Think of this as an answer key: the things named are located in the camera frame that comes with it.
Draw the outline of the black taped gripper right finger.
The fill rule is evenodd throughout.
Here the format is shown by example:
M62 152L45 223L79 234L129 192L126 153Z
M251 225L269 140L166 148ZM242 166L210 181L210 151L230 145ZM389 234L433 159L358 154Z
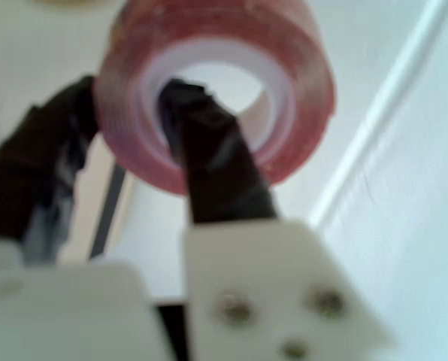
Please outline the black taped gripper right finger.
M193 360L390 360L395 338L303 223L283 220L236 118L173 79L159 118L180 163Z

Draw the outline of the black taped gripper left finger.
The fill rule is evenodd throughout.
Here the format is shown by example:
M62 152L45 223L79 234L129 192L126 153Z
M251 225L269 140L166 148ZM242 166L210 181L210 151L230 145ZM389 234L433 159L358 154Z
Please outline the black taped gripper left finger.
M141 276L59 266L79 171L98 126L93 79L33 106L0 144L0 360L169 360Z

